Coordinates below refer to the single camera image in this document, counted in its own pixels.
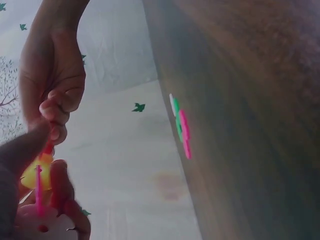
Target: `wrist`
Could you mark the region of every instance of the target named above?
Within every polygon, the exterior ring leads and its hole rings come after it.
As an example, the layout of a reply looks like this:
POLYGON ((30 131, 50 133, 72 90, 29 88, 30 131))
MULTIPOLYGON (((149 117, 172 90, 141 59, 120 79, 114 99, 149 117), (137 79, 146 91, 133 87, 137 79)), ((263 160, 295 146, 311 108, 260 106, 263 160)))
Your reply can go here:
POLYGON ((32 23, 42 30, 70 29, 78 24, 90 0, 43 0, 32 23))

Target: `pink plastic stick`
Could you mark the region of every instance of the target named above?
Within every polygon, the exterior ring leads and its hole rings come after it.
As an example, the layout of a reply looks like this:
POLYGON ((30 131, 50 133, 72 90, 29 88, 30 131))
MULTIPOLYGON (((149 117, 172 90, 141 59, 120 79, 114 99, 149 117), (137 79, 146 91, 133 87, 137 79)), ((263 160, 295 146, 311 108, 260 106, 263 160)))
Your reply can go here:
POLYGON ((41 217, 44 213, 44 209, 42 207, 42 185, 41 185, 41 166, 36 166, 36 187, 35 187, 35 204, 38 212, 38 216, 41 217))
POLYGON ((188 121, 187 121, 185 111, 180 110, 179 117, 180 117, 182 136, 184 138, 184 141, 189 140, 190 139, 190 130, 189 130, 188 121))
POLYGON ((184 148, 186 158, 191 159, 192 155, 191 155, 191 149, 190 149, 188 140, 183 140, 183 148, 184 148))

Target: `plastic toy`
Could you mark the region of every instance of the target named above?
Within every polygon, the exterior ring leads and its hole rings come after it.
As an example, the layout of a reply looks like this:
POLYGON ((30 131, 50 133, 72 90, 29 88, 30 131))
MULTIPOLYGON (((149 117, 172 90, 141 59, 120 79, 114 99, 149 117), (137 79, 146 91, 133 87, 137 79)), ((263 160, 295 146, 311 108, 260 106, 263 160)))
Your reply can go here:
POLYGON ((191 148, 189 145, 190 130, 185 112, 180 109, 178 100, 169 94, 170 104, 172 108, 173 115, 175 116, 175 125, 178 132, 180 141, 183 143, 183 148, 185 156, 187 159, 191 159, 191 148))
POLYGON ((52 156, 54 146, 49 142, 42 153, 31 163, 21 176, 21 184, 31 190, 36 188, 36 167, 41 167, 41 186, 43 190, 51 189, 50 165, 54 161, 52 156))
POLYGON ((58 216, 58 211, 43 206, 39 216, 35 204, 25 205, 18 209, 14 239, 21 240, 78 240, 78 233, 73 221, 65 214, 58 216))
POLYGON ((35 204, 25 205, 17 211, 15 238, 21 240, 78 240, 73 221, 50 206, 42 206, 42 191, 49 189, 49 173, 53 146, 48 144, 42 154, 24 172, 26 187, 35 188, 35 204))
POLYGON ((181 128, 182 128, 184 153, 187 159, 191 159, 192 155, 191 155, 191 149, 189 145, 190 130, 189 130, 186 114, 183 110, 179 111, 179 117, 180 117, 181 128))

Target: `green bird sticker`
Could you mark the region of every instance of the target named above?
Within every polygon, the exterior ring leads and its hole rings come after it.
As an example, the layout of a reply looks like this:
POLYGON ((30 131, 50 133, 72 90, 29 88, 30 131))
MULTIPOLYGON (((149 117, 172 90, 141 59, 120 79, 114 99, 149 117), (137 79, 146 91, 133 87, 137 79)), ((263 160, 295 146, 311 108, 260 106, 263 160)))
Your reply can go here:
POLYGON ((6 11, 7 9, 5 8, 6 7, 6 2, 5 3, 0 3, 0 12, 1 11, 6 11))
POLYGON ((20 24, 20 29, 21 29, 21 31, 27 30, 26 25, 25 24, 20 24))
POLYGON ((84 58, 85 58, 86 56, 87 56, 87 55, 82 55, 82 54, 81 54, 83 65, 86 65, 86 62, 85 62, 85 60, 84 60, 84 58))
POLYGON ((82 212, 86 217, 89 216, 89 215, 91 215, 90 212, 88 212, 87 210, 82 209, 82 208, 81 208, 81 212, 82 212))
POLYGON ((135 103, 135 107, 136 109, 132 110, 132 112, 142 112, 145 109, 145 104, 139 104, 139 103, 135 103))

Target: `white plastic piece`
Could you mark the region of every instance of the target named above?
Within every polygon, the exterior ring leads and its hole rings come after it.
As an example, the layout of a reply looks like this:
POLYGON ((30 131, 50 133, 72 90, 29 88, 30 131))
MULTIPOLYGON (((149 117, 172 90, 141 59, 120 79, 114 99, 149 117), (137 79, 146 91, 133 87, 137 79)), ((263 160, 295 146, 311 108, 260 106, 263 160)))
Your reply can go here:
POLYGON ((43 215, 38 216, 35 204, 18 209, 16 235, 22 240, 78 240, 73 221, 49 206, 43 206, 43 215))
POLYGON ((173 115, 176 117, 176 108, 175 108, 175 104, 174 104, 174 96, 170 93, 169 94, 169 98, 170 98, 170 104, 171 104, 171 109, 172 109, 173 115))

